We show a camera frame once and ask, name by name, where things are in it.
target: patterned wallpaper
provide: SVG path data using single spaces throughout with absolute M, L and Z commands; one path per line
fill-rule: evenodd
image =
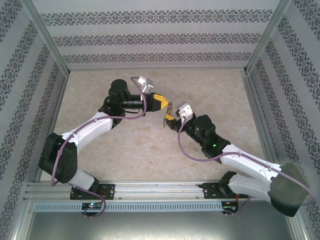
M 35 179 L 66 81 L 19 0 L 1 0 L 0 240 L 9 236 Z
M 294 0 L 251 73 L 278 160 L 297 166 L 317 202 L 303 207 L 320 239 L 320 7 Z
M 245 67 L 279 0 L 34 3 L 74 70 Z

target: metal panel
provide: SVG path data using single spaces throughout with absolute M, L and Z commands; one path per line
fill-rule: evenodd
M 72 213 L 81 212 L 80 202 L 39 202 L 35 213 Z M 221 201 L 205 202 L 107 202 L 105 212 L 108 213 L 153 213 L 153 212 L 207 212 L 223 211 Z
M 306 226 L 301 209 L 298 210 L 294 217 L 289 217 L 288 219 L 295 240 L 311 240 L 311 236 L 309 234 L 308 227 Z
M 20 208 L 20 212 L 11 235 L 11 240 L 24 240 L 26 239 L 33 213 L 35 204 L 33 202 L 23 202 Z
M 239 215 L 220 212 L 109 212 L 96 219 L 80 213 L 36 212 L 28 240 L 290 240 L 288 218 L 254 201 Z

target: small yellow object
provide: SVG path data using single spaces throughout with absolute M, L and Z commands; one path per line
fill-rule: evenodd
M 173 116 L 166 114 L 165 115 L 165 119 L 168 119 L 169 121 L 172 121 L 173 119 L 175 119 Z
M 154 94 L 153 98 L 161 102 L 161 109 L 165 108 L 169 103 L 168 99 L 166 99 L 164 96 L 159 94 Z

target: black end cap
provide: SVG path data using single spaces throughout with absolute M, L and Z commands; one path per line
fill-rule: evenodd
M 51 133 L 45 140 L 42 154 L 39 160 L 39 168 L 52 175 L 58 150 L 65 142 L 61 135 Z M 77 146 L 73 142 L 68 142 L 60 156 L 56 169 L 55 178 L 65 184 L 76 174 L 78 169 Z
M 212 123 L 208 115 L 198 116 L 195 121 L 194 133 L 200 138 L 209 138 L 216 133 L 216 126 Z
M 120 104 L 123 101 L 129 101 L 131 94 L 128 90 L 127 82 L 123 79 L 116 79 L 111 83 L 111 88 L 108 91 L 109 101 L 112 104 Z
M 306 181 L 292 163 L 281 166 L 281 172 L 306 185 Z M 270 184 L 270 191 L 268 192 L 271 204 L 280 213 L 288 217 L 294 217 L 308 196 L 308 192 L 280 174 L 271 178 L 271 180 L 272 183 Z

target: marble floor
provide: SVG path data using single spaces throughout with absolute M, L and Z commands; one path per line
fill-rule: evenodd
M 153 92 L 164 95 L 174 105 L 188 102 L 197 116 L 207 114 L 211 118 L 221 137 L 264 158 L 239 70 L 72 71 L 54 131 L 68 132 L 95 115 L 115 79 L 126 80 L 130 92 L 138 94 L 130 77 L 140 75 L 154 81 Z M 148 112 L 137 120 L 123 120 L 81 151 L 78 166 L 99 180 L 115 181 L 218 180 L 225 172 L 235 170 L 216 162 L 194 162 L 185 157 L 179 149 L 177 133 L 163 128 L 165 111 Z M 185 133 L 181 142 L 191 156 L 205 159 L 200 146 Z M 42 174 L 41 180 L 49 179 L 48 174 Z

